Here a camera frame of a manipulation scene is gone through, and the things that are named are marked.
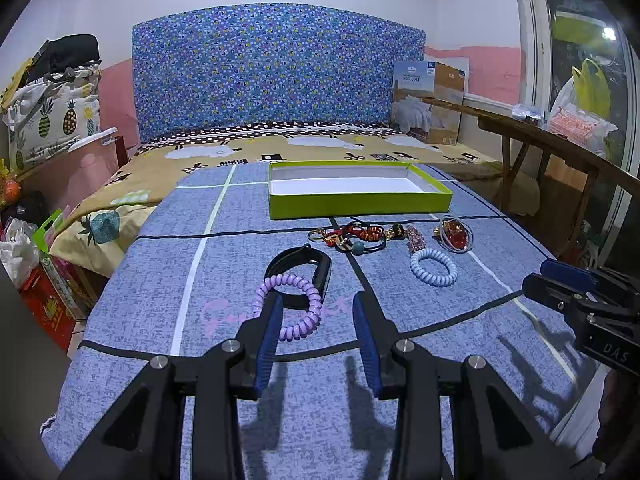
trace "green box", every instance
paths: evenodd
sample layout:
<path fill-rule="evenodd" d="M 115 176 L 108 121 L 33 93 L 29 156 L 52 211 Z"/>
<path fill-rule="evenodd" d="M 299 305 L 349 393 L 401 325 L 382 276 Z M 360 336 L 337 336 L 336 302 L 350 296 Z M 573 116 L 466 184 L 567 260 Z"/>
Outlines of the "green box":
<path fill-rule="evenodd" d="M 447 212 L 453 195 L 406 162 L 270 162 L 268 184 L 272 220 Z"/>

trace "silver screw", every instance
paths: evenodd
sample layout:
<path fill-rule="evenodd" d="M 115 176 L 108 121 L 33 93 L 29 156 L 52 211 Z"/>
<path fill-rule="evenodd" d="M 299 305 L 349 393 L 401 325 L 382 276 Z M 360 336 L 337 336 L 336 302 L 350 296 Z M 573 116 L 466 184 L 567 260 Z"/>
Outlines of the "silver screw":
<path fill-rule="evenodd" d="M 414 351 L 415 344 L 410 339 L 400 339 L 396 341 L 396 348 L 403 354 Z"/>
<path fill-rule="evenodd" d="M 156 355 L 151 358 L 151 361 L 149 361 L 151 367 L 155 368 L 156 370 L 162 370 L 165 366 L 167 366 L 168 363 L 169 359 L 166 355 Z"/>
<path fill-rule="evenodd" d="M 472 355 L 467 359 L 469 366 L 475 368 L 476 370 L 481 370 L 486 365 L 486 360 L 481 355 Z"/>
<path fill-rule="evenodd" d="M 222 343 L 223 351 L 228 352 L 229 354 L 237 352 L 241 346 L 242 344 L 236 339 L 227 339 Z"/>

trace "pink wall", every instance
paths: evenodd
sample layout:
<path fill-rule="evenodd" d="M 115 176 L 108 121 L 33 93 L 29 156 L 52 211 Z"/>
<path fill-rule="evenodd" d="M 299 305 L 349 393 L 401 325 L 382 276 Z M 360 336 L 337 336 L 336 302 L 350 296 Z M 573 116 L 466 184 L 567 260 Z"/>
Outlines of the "pink wall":
<path fill-rule="evenodd" d="M 100 129 L 118 128 L 127 148 L 140 143 L 138 118 L 133 101 L 131 60 L 126 59 L 102 70 L 98 86 L 100 98 Z"/>
<path fill-rule="evenodd" d="M 464 46 L 456 50 L 435 50 L 425 46 L 433 57 L 468 57 L 470 94 L 494 101 L 517 104 L 520 101 L 522 51 L 511 46 Z"/>

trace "blue floral headboard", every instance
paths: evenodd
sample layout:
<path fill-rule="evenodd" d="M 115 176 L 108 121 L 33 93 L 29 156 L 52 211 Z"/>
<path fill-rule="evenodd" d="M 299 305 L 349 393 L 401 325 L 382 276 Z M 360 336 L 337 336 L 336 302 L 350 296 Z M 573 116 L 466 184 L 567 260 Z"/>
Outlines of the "blue floral headboard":
<path fill-rule="evenodd" d="M 425 34 L 301 4 L 172 14 L 133 28 L 140 137 L 252 121 L 390 118 L 396 60 L 423 59 Z"/>

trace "purple spiral hair tie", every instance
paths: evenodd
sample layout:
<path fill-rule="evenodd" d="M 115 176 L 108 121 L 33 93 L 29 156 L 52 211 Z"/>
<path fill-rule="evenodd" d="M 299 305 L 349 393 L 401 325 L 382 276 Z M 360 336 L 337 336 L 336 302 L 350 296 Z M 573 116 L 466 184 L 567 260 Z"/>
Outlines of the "purple spiral hair tie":
<path fill-rule="evenodd" d="M 282 326 L 280 329 L 280 341 L 293 341 L 294 339 L 297 341 L 301 337 L 305 338 L 311 335 L 321 320 L 322 298 L 313 283 L 295 274 L 278 274 L 264 279 L 264 282 L 255 289 L 255 300 L 252 303 L 254 317 L 260 316 L 267 292 L 277 285 L 296 286 L 306 294 L 309 300 L 309 310 L 298 324 Z"/>

